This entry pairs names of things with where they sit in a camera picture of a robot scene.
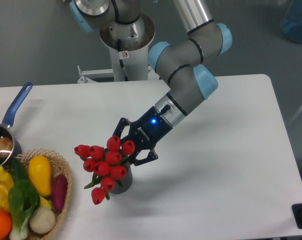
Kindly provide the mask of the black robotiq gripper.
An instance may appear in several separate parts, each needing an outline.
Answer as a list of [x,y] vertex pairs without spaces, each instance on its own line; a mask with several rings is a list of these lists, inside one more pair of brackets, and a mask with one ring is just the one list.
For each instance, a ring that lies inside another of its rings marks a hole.
[[[119,120],[112,135],[119,137],[120,140],[131,140],[135,144],[135,151],[127,158],[129,165],[140,166],[158,159],[154,148],[157,142],[173,129],[164,120],[164,114],[170,109],[171,107],[166,105],[161,111],[157,111],[153,106],[134,122],[125,117]],[[125,127],[129,127],[129,132],[122,137]],[[138,159],[142,150],[149,150],[149,152],[145,158]]]

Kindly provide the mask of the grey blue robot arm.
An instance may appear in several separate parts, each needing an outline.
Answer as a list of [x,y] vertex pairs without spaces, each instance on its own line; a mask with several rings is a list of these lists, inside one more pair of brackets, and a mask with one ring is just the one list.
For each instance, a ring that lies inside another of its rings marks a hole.
[[84,31],[99,30],[109,49],[116,82],[146,80],[151,68],[169,87],[140,119],[122,118],[114,131],[121,136],[129,127],[121,140],[135,144],[124,165],[156,160],[156,143],[217,89],[218,82],[204,62],[230,48],[230,30],[214,22],[205,1],[176,0],[187,40],[177,46],[165,41],[151,45],[155,28],[137,0],[72,0],[69,5]]

